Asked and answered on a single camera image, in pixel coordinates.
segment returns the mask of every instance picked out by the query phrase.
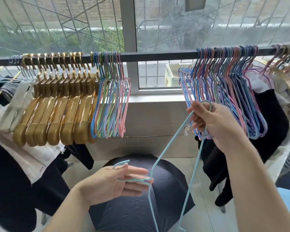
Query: umbrella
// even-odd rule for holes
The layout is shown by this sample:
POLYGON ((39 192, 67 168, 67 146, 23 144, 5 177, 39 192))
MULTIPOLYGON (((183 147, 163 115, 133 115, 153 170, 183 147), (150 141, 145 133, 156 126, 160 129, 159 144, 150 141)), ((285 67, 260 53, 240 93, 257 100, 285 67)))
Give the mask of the umbrella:
MULTIPOLYGON (((151 171, 157 158, 152 154, 130 154, 110 160, 105 166, 121 161, 151 171)), ((154 183, 150 191, 152 206, 159 232, 167 232, 179 220, 188 184, 185 175, 173 164, 160 160, 153 174, 154 183)), ((195 206, 191 195, 184 214, 195 206)), ((89 209, 95 229, 98 231, 142 231, 156 232, 148 197, 118 197, 105 203, 93 205, 89 209)))

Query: clothes rod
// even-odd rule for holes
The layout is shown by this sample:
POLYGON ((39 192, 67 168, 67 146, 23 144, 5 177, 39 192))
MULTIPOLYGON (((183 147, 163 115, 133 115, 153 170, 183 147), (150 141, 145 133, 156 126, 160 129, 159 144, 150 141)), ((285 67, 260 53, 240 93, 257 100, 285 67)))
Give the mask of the clothes rod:
MULTIPOLYGON (((267 48, 267 47, 260 47, 257 53, 257 56, 270 56, 275 55, 276 49, 275 48, 267 48)), ((160 52, 160 53, 150 53, 150 52, 125 52, 120 53, 120 58, 122 62, 143 62, 143 61, 162 61, 162 60, 185 60, 185 59, 198 59, 198 52, 196 50, 185 50, 179 52, 160 52)), ((54 63, 59 64, 58 57, 54 56, 54 63)), ((38 59, 33 58, 33 64, 38 65, 38 59)), ((65 58, 66 63, 70 64, 70 56, 66 56, 65 58)), ((25 58, 26 65, 31 65, 30 58, 25 58)), ((44 58, 41 55, 40 63, 45 64, 44 58)), ((48 54, 46 57, 46 63, 52 64, 51 55, 48 54)), ((82 55, 82 63, 91 63, 90 54, 82 55)), ((21 60, 12 60, 12 58, 0 58, 0 66, 20 66, 21 60)))

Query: person's left hand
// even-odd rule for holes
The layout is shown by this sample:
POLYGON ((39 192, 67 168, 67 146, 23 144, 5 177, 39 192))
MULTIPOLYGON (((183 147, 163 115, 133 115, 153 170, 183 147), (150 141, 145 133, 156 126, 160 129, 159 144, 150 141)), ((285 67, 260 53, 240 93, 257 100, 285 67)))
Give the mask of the person's left hand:
POLYGON ((90 205, 103 203, 119 196, 141 196, 149 186, 141 182, 120 182, 128 179, 144 179, 148 174, 147 169, 130 166, 125 163, 122 166, 106 166, 93 175, 79 182, 75 187, 80 190, 84 199, 90 205))

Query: open umbrella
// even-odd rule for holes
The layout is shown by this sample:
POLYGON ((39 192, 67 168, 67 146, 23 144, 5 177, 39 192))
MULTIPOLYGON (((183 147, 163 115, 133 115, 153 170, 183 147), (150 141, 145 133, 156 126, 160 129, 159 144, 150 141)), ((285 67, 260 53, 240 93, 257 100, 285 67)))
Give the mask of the open umbrella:
MULTIPOLYGON (((112 166, 124 160, 130 160, 130 165, 146 168, 150 172, 157 158, 152 154, 130 154, 114 158, 105 166, 112 166)), ((150 197, 155 218, 159 232, 167 232, 179 220, 188 184, 185 175, 166 160, 158 162, 153 178, 150 197)), ((184 214, 194 205, 189 195, 184 214)), ((89 214, 97 231, 156 232, 147 194, 141 197, 118 197, 93 205, 89 214)))

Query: person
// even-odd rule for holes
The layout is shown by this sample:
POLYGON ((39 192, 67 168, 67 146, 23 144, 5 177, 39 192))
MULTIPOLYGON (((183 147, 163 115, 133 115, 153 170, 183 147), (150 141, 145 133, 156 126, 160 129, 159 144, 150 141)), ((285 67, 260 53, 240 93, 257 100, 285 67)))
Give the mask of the person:
MULTIPOLYGON (((192 128, 201 132, 205 126, 216 146, 225 154, 240 232, 290 232, 290 213, 264 164, 243 129, 223 105, 194 101, 187 109, 192 128)), ((138 196, 148 189, 142 183, 120 182, 119 179, 143 178, 148 171, 129 166, 101 168, 72 188, 50 224, 43 232, 81 231, 83 219, 93 204, 119 196, 138 196)))

